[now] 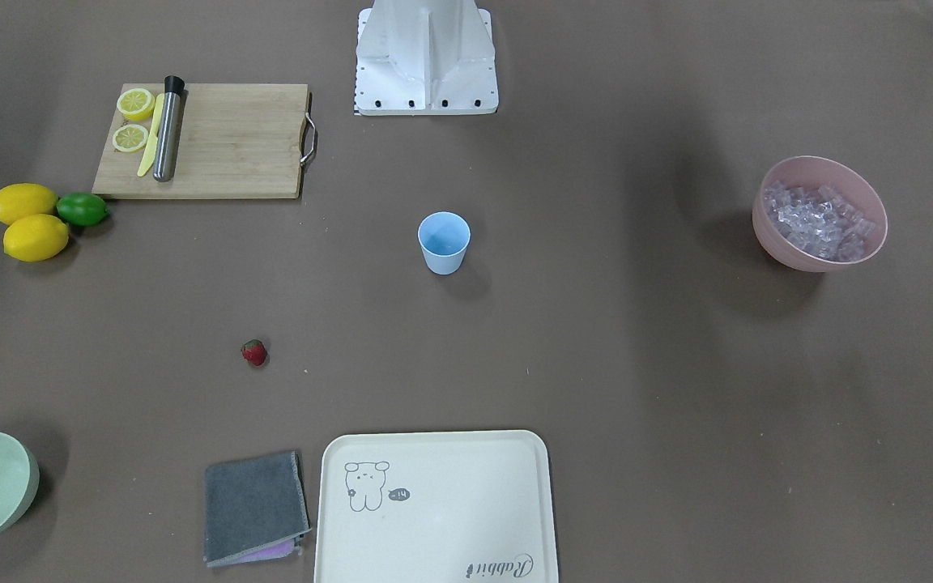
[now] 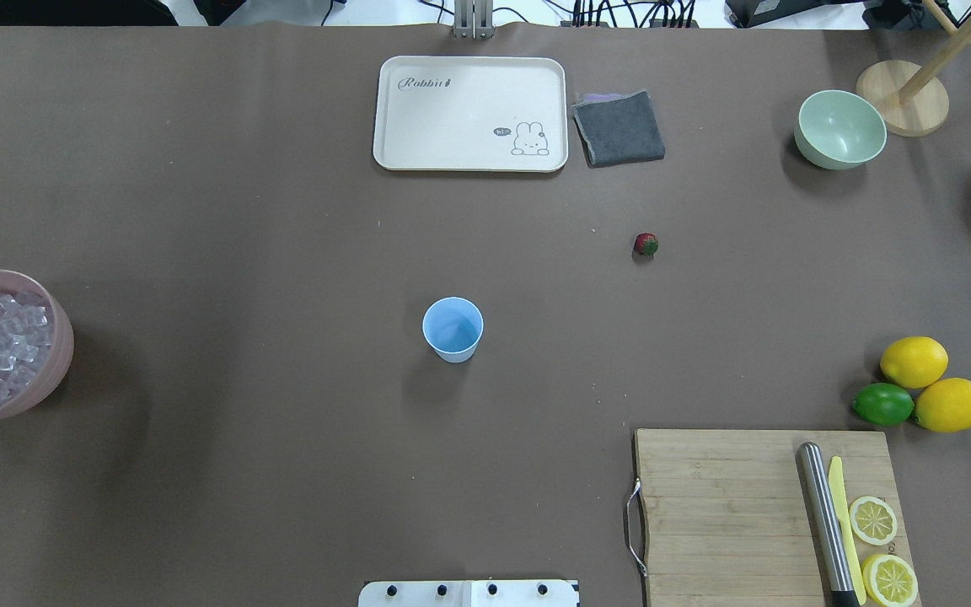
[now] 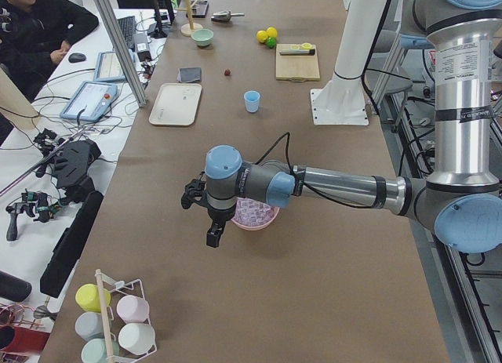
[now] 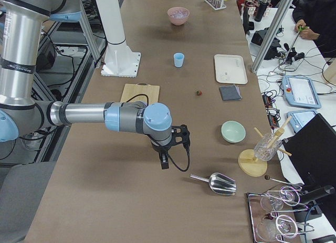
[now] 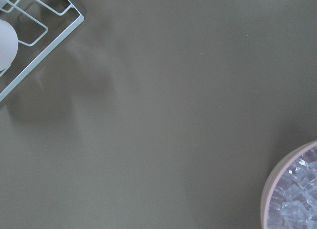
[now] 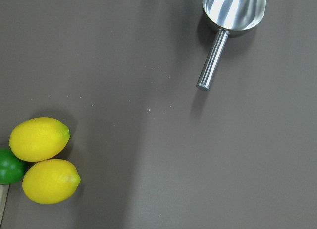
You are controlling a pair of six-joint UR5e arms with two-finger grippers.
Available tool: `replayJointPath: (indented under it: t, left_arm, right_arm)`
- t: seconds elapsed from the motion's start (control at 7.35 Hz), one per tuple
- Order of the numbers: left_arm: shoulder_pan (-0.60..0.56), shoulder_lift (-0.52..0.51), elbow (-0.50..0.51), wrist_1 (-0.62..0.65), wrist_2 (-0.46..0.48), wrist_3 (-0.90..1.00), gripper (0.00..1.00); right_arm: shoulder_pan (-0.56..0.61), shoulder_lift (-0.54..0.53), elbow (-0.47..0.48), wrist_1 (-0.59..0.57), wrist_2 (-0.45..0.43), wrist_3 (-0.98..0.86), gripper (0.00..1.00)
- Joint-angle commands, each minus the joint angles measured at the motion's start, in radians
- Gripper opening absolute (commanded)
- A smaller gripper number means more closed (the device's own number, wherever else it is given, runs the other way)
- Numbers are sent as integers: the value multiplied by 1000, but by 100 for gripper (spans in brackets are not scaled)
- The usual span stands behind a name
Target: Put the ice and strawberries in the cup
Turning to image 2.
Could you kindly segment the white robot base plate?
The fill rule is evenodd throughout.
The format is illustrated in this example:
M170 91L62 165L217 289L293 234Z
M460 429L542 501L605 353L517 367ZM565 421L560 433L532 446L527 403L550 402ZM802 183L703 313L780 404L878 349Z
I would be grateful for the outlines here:
M564 579L374 581L358 606L579 606L578 583Z

